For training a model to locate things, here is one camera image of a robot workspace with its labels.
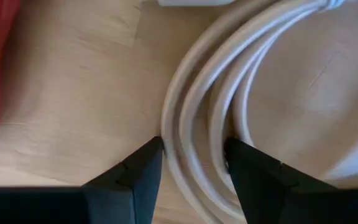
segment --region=wooden surface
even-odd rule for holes
[[[3,63],[0,185],[81,185],[158,134],[180,59],[225,9],[23,0]],[[250,108],[261,150],[358,186],[358,4],[284,34]],[[154,223],[201,223],[166,167]]]

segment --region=light wood grain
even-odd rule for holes
[[[225,10],[23,1],[3,63],[0,185],[81,185],[159,134],[180,59]],[[297,24],[259,72],[250,125],[260,149],[358,185],[358,4]],[[164,166],[154,223],[201,222]]]

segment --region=black plastic object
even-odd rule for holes
[[[224,148],[248,224],[358,224],[358,190],[339,190],[234,138]]]
[[[83,187],[0,188],[0,223],[150,224],[162,149],[154,137]]]

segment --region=white object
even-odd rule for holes
[[[221,6],[235,0],[158,0],[161,6]]]
[[[244,220],[240,206],[223,197],[205,175],[193,144],[193,123],[200,102],[214,81],[233,63],[213,102],[209,121],[209,145],[214,168],[228,189],[235,193],[223,158],[223,127],[227,109],[234,104],[236,131],[242,141],[254,145],[247,124],[247,100],[252,81],[259,64],[275,40],[294,23],[308,15],[334,9],[343,0],[289,0],[271,5],[270,0],[244,1],[244,4],[219,18],[201,37],[181,61],[170,83],[162,111],[162,137],[168,166],[186,199],[207,223],[222,221],[198,198],[181,170],[177,151],[183,150],[185,161],[204,194],[223,212],[238,220]],[[197,62],[223,34],[227,34],[246,21],[225,41],[201,69],[190,89],[183,93],[185,83]],[[180,95],[185,95],[181,108]]]

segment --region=white cord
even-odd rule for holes
[[[201,100],[217,77],[233,62],[214,102],[208,138],[214,168],[228,189],[235,193],[223,157],[223,127],[230,103],[233,103],[234,124],[238,135],[242,141],[254,146],[247,124],[247,100],[252,81],[265,54],[280,34],[294,23],[314,12],[334,9],[343,1],[287,0],[273,5],[270,0],[245,1],[243,5],[223,15],[207,29],[179,64],[168,88],[162,111],[165,155],[179,189],[206,223],[222,221],[204,205],[189,185],[178,161],[179,150],[183,150],[188,169],[204,194],[233,218],[244,221],[245,218],[240,206],[224,198],[217,191],[198,160],[192,130]],[[222,35],[226,35],[242,21],[246,22],[219,47],[201,69],[190,89],[184,93],[185,83],[200,58]],[[182,105],[179,104],[181,95],[185,95]]]

